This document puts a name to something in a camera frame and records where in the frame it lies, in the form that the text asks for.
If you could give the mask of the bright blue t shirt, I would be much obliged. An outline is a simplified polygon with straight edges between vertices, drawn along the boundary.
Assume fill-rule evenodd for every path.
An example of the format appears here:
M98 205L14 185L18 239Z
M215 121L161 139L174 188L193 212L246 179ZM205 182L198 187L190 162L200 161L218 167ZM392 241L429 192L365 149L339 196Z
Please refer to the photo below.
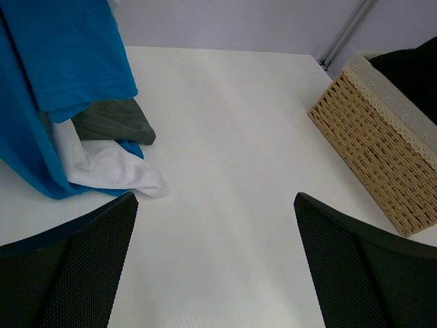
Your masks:
M47 197L68 181L41 121L69 120L98 100L137 95L107 1L1 2L1 159Z

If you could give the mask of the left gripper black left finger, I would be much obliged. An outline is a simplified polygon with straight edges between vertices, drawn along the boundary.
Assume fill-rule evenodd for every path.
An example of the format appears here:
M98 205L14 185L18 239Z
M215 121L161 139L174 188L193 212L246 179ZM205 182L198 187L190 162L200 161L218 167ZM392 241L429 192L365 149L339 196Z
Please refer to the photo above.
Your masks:
M107 327L138 206L127 192L1 246L1 326Z

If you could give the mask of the black t shirt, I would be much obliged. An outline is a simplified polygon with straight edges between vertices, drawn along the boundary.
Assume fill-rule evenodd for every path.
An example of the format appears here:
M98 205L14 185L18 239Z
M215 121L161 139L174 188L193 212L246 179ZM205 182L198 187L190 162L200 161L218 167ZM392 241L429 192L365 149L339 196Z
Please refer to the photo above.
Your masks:
M404 96L436 123L436 38L369 60Z

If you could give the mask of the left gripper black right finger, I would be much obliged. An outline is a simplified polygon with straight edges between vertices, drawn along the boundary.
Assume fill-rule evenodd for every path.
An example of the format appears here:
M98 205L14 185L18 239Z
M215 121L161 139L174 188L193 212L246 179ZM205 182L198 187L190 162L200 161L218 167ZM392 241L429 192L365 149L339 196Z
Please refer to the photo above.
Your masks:
M436 248L298 193L294 210L326 327L435 327Z

